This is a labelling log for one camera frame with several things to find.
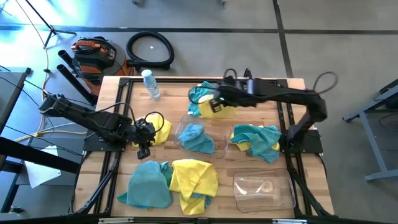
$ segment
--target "coiled black hose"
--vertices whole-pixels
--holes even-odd
[[[155,37],[156,39],[160,40],[167,47],[167,50],[169,51],[170,55],[169,58],[163,62],[148,62],[144,59],[137,57],[132,52],[132,45],[135,41],[137,41],[141,37]],[[131,58],[131,60],[127,61],[127,65],[129,67],[136,67],[136,69],[140,69],[141,67],[146,67],[146,68],[162,68],[164,70],[168,70],[170,68],[170,64],[174,61],[174,50],[172,45],[163,35],[157,32],[143,31],[135,34],[129,39],[126,48],[127,48],[126,49],[127,54]]]

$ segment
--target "gray metal frame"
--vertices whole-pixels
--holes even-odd
[[[377,163],[380,167],[380,172],[365,175],[365,180],[379,180],[379,179],[388,179],[393,177],[398,177],[398,169],[388,170],[384,160],[382,158],[379,146],[376,142],[376,137],[372,132],[372,129],[369,125],[368,119],[366,118],[366,112],[375,110],[376,108],[384,105],[388,99],[398,96],[398,85],[392,87],[390,90],[384,92],[383,94],[375,97],[372,102],[365,105],[362,109],[357,112],[347,114],[343,116],[343,120],[346,123],[351,122],[355,118],[360,118],[363,124],[363,127],[368,135],[369,142],[371,143],[373,153],[376,156]]]

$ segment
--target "bottle cap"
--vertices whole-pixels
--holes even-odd
[[[145,69],[144,71],[141,72],[142,77],[148,77],[150,75],[152,75],[152,71],[149,69]]]

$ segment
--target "teal towel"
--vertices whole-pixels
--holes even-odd
[[[234,137],[232,143],[250,142],[251,148],[248,153],[265,161],[272,163],[278,156],[279,151],[271,147],[279,140],[281,133],[275,126],[257,127],[248,124],[234,126]]]
[[[214,85],[212,85],[206,81],[204,81],[201,84],[201,86],[215,88]],[[192,91],[189,93],[189,98],[194,102],[198,102],[201,97],[203,97],[205,95],[209,95],[209,94],[213,94],[213,90],[198,87],[198,88],[192,89]],[[194,115],[194,116],[201,115],[200,111],[199,111],[199,106],[192,102],[189,102],[188,111],[191,111],[193,113],[192,115]]]
[[[169,190],[172,168],[168,162],[147,161],[139,164],[130,177],[127,192],[118,196],[120,203],[137,208],[167,208],[173,202]]]
[[[215,144],[212,138],[205,134],[205,128],[199,124],[188,124],[178,137],[185,149],[193,152],[213,154]]]

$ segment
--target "white object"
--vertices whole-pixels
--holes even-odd
[[[144,85],[147,88],[150,97],[154,100],[158,100],[160,98],[160,91],[152,71],[145,69],[141,72],[141,76],[144,77]]]
[[[53,154],[58,156],[57,147],[56,146],[48,146],[42,150],[42,152],[46,152],[49,154]],[[52,180],[56,177],[61,176],[61,171],[58,169],[42,166],[35,164],[33,162],[25,162],[25,166],[27,169],[27,175],[29,177],[30,187],[35,188],[44,182]]]

